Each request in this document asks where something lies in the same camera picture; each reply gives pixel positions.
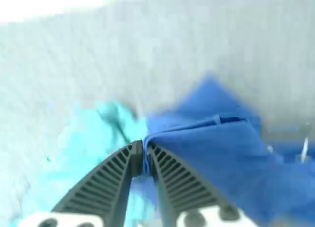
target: white surface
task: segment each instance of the white surface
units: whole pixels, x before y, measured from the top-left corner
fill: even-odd
[[[40,16],[63,14],[84,7],[103,6],[113,0],[0,0],[0,23],[22,22]]]
[[[219,216],[219,207],[212,206],[207,208],[201,208],[198,210],[206,220],[205,227],[258,227],[252,220],[250,220],[241,210],[240,219],[234,222],[222,221]],[[177,221],[177,227],[186,227],[185,216],[186,212],[183,212]],[[58,221],[58,227],[77,227],[83,223],[92,223],[94,227],[103,227],[102,220],[98,216],[93,215],[79,215],[79,214],[67,214],[56,212],[37,212],[22,221],[20,221],[18,227],[37,227],[46,219],[56,219]],[[157,223],[151,222],[149,227],[157,226]]]
[[[84,223],[91,223],[94,227],[103,227],[103,220],[94,215],[78,215],[56,212],[37,212],[19,222],[18,227],[38,227],[47,219],[55,219],[58,227],[78,227]]]
[[[241,210],[240,219],[234,222],[222,221],[219,216],[219,207],[212,206],[199,209],[199,212],[206,219],[205,227],[258,227],[252,220],[250,220]],[[187,213],[182,213],[177,221],[178,227],[186,227],[185,216]]]

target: light blue cloth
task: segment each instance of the light blue cloth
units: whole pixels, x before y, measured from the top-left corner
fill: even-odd
[[[69,126],[60,135],[60,154],[50,157],[47,169],[38,173],[23,199],[22,218],[52,208],[78,181],[113,152],[147,134],[145,118],[135,120],[119,102],[97,102],[94,109],[76,109]],[[130,191],[125,226],[134,219],[148,219],[154,206],[137,191]],[[19,220],[11,223],[15,227]]]

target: blue cloth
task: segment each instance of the blue cloth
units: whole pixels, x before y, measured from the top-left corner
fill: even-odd
[[[60,134],[62,147],[51,156],[44,171],[36,175],[23,198],[20,219],[37,211],[51,211],[63,196],[89,171],[113,152],[147,134],[145,118],[136,120],[132,112],[118,102],[97,102],[93,109],[76,109],[68,126]],[[135,219],[148,219],[155,207],[137,192],[139,180],[132,181],[125,227]],[[18,221],[11,223],[17,226]]]
[[[259,225],[287,216],[315,224],[314,162],[292,161],[303,143],[291,144],[295,152],[288,153],[288,144],[275,143],[282,151],[268,152],[259,115],[214,79],[176,108],[149,117],[147,126],[145,148],[154,142],[188,162]],[[148,173],[146,159],[143,168]],[[144,195],[156,201],[150,185],[142,187]]]

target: dark blue towel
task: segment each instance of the dark blue towel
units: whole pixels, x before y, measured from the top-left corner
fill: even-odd
[[[147,126],[145,147],[154,142],[188,162],[259,225],[276,217],[315,223],[314,162],[285,162],[284,153],[268,152],[260,117],[212,78]],[[147,161],[143,166],[148,172]],[[156,201],[152,187],[144,189]]]

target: gray background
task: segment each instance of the gray background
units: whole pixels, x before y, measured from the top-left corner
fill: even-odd
[[[137,0],[0,26],[0,219],[75,103],[145,115],[211,73],[267,124],[312,119],[314,14],[315,0]]]

